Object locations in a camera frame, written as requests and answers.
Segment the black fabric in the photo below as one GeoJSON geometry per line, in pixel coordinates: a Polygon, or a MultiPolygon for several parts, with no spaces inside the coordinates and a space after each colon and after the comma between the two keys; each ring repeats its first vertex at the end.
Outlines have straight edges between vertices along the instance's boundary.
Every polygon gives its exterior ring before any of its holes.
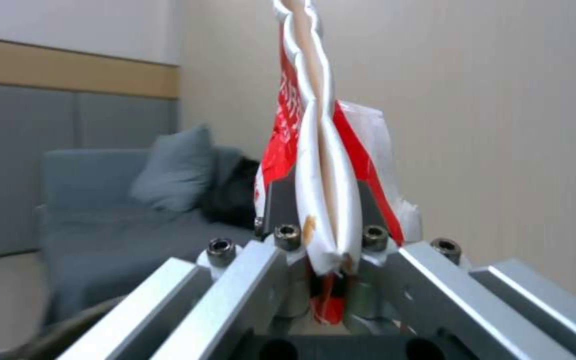
{"type": "Polygon", "coordinates": [[[201,198],[201,214],[210,222],[253,229],[255,221],[254,182],[259,162],[243,157],[223,184],[201,198]]]}

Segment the gray sofa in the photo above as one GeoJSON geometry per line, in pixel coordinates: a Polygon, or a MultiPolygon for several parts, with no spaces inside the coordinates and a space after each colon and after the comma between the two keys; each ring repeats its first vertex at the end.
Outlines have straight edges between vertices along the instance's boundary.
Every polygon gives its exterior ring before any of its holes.
{"type": "MultiPolygon", "coordinates": [[[[153,210],[130,198],[148,150],[56,150],[42,163],[37,209],[50,305],[45,324],[130,292],[171,256],[194,262],[208,241],[244,246],[252,231],[209,223],[198,209],[153,210]]],[[[220,147],[214,184],[227,180],[240,152],[220,147]]]]}

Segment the wooden wall trim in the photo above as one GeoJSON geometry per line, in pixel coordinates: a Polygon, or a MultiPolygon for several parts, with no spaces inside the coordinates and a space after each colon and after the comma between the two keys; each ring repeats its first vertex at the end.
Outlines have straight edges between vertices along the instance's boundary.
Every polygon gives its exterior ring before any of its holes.
{"type": "Polygon", "coordinates": [[[176,99],[179,67],[0,41],[0,84],[176,99]]]}

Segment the metal rod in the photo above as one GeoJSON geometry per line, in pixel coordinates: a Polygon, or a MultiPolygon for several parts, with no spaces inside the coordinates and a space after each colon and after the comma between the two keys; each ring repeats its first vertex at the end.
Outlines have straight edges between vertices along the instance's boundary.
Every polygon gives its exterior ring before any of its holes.
{"type": "Polygon", "coordinates": [[[515,259],[470,275],[576,355],[576,297],[515,259]]]}
{"type": "Polygon", "coordinates": [[[451,333],[479,358],[574,358],[426,242],[390,255],[379,287],[416,333],[451,333]]]}
{"type": "Polygon", "coordinates": [[[152,359],[226,359],[248,330],[267,330],[288,288],[283,251],[250,241],[152,359]]]}
{"type": "Polygon", "coordinates": [[[207,269],[170,258],[59,358],[148,358],[210,285],[207,269]]]}

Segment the white wall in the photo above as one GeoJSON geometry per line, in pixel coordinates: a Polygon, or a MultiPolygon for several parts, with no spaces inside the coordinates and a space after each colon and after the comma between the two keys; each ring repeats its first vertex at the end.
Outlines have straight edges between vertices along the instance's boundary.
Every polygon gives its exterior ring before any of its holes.
{"type": "Polygon", "coordinates": [[[0,39],[179,64],[180,0],[0,0],[0,39]]]}
{"type": "MultiPolygon", "coordinates": [[[[576,294],[576,1],[319,0],[338,98],[384,110],[426,239],[576,294]]],[[[267,0],[182,4],[182,123],[260,157],[279,86],[267,0]]]]}

